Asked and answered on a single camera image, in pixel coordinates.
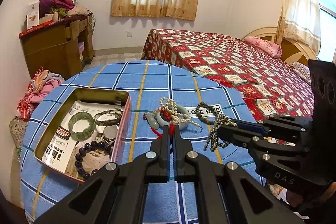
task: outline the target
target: pink pillow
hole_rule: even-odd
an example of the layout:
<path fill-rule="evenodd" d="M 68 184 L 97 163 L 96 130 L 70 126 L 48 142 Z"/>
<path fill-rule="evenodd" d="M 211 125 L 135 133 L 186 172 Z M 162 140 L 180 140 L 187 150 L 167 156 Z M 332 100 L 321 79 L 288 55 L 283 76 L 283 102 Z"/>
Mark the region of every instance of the pink pillow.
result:
<path fill-rule="evenodd" d="M 279 59 L 282 54 L 281 47 L 274 42 L 262 40 L 259 37 L 245 37 L 244 42 L 263 50 L 269 56 Z"/>

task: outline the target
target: red patterned bedspread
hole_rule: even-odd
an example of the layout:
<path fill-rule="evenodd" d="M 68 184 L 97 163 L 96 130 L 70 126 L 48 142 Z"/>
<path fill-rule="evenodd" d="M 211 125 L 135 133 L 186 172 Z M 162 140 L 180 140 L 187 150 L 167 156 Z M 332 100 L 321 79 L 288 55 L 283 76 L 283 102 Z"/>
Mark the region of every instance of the red patterned bedspread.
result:
<path fill-rule="evenodd" d="M 235 88 L 256 120 L 269 115 L 312 115 L 310 86 L 279 59 L 222 34 L 153 29 L 144 59 L 182 67 Z"/>

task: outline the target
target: pillow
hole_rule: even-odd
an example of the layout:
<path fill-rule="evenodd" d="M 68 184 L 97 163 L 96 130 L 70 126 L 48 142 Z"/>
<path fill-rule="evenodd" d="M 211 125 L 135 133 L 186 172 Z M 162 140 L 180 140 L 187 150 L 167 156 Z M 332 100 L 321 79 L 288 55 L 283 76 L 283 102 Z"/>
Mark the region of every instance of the pillow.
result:
<path fill-rule="evenodd" d="M 299 62 L 292 64 L 293 71 L 300 76 L 306 83 L 311 85 L 309 68 Z"/>

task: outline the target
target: round table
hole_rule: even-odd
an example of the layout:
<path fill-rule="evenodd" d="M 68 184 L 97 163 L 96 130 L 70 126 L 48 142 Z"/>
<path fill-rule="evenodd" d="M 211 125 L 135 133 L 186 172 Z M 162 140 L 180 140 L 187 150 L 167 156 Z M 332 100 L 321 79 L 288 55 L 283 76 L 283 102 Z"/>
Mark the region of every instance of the round table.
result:
<path fill-rule="evenodd" d="M 21 194 L 26 216 L 30 221 L 56 204 L 78 184 L 51 171 L 34 158 L 34 149 L 44 129 L 68 95 L 78 87 L 127 90 L 131 95 L 132 116 L 127 133 L 122 161 L 132 161 L 146 152 L 157 136 L 151 131 L 143 112 L 159 106 L 162 97 L 173 98 L 185 107 L 196 107 L 204 101 L 219 104 L 222 112 L 231 118 L 255 122 L 239 92 L 225 88 L 202 76 L 156 60 L 134 61 L 98 66 L 81 72 L 53 90 L 35 109 L 26 129 L 21 153 Z M 220 163 L 235 161 L 243 166 L 260 183 L 263 179 L 255 173 L 255 164 L 246 149 L 229 145 L 217 152 L 203 151 L 208 135 L 203 130 L 188 125 L 181 131 L 183 138 L 192 141 L 193 149 Z M 150 184 L 143 221 L 145 223 L 196 223 L 197 210 L 192 183 Z"/>

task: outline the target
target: pink clothing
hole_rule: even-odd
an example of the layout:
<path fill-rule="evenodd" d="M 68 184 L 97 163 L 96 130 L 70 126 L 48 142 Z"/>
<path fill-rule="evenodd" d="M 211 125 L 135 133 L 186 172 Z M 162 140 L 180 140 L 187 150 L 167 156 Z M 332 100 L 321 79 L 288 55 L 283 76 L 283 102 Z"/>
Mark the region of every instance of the pink clothing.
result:
<path fill-rule="evenodd" d="M 281 57 L 281 47 L 274 42 L 262 40 L 259 37 L 245 37 L 243 41 L 253 47 L 263 50 L 265 53 L 273 58 L 280 59 Z"/>
<path fill-rule="evenodd" d="M 63 81 L 58 78 L 50 78 L 40 90 L 39 93 L 31 93 L 28 97 L 28 102 L 31 104 L 41 103 L 44 97 L 46 97 L 50 92 L 52 92 L 56 87 L 62 84 Z"/>

